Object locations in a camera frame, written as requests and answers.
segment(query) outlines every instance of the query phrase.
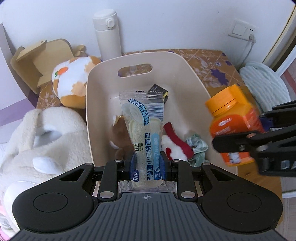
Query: power socket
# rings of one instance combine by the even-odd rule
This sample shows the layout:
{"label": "power socket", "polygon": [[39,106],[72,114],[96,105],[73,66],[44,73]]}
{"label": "power socket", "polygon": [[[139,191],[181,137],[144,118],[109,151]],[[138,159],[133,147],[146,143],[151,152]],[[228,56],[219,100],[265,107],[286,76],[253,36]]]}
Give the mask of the power socket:
{"label": "power socket", "polygon": [[231,24],[228,36],[249,41],[250,34],[254,34],[256,29],[252,24],[235,19]]}

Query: wooden table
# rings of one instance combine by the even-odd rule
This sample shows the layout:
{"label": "wooden table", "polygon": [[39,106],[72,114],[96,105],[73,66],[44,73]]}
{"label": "wooden table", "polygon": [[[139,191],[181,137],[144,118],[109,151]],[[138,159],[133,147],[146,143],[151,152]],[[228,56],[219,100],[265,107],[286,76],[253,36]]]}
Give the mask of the wooden table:
{"label": "wooden table", "polygon": [[[158,51],[172,51],[181,55],[198,75],[211,96],[227,86],[237,84],[248,100],[256,106],[249,89],[222,51],[202,49],[165,49]],[[144,64],[137,68],[128,69],[127,74],[143,73],[147,72],[147,69],[149,69],[149,65]],[[60,106],[60,101],[52,92],[52,83],[49,82],[41,87],[37,108],[45,109],[51,106]],[[85,117],[85,110],[80,110],[79,113]],[[238,166],[238,175],[274,192],[282,200],[280,178],[259,175],[256,163]]]}

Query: power cord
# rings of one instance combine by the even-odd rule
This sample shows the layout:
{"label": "power cord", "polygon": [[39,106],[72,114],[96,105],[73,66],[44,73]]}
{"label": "power cord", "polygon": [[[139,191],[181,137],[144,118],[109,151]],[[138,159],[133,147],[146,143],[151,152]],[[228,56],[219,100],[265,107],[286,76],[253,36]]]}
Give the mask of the power cord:
{"label": "power cord", "polygon": [[244,62],[246,61],[246,59],[249,57],[249,55],[250,55],[250,53],[251,53],[251,51],[253,49],[253,46],[256,43],[256,38],[255,38],[255,35],[254,34],[250,34],[249,41],[251,42],[250,50],[249,50],[248,54],[246,55],[246,57],[244,58],[244,60],[242,61],[242,63],[240,64],[240,66],[239,66],[238,69],[240,69],[242,67],[242,65],[244,64]]}

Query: white thermos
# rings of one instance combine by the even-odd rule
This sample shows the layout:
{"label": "white thermos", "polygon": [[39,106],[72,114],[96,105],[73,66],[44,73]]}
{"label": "white thermos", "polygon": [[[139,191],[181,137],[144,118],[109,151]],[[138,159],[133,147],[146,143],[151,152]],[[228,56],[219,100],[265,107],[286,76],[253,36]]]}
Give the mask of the white thermos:
{"label": "white thermos", "polygon": [[94,28],[103,61],[121,56],[117,14],[114,9],[104,9],[94,14]]}

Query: orange bottle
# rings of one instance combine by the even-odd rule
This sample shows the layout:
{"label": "orange bottle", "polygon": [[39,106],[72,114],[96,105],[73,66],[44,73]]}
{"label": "orange bottle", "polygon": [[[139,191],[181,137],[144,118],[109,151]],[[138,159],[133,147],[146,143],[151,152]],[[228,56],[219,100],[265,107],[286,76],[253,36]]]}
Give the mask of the orange bottle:
{"label": "orange bottle", "polygon": [[[214,117],[210,126],[212,137],[254,130],[264,132],[255,108],[237,85],[220,91],[205,105]],[[254,161],[249,152],[221,153],[221,155],[228,166],[238,166]]]}

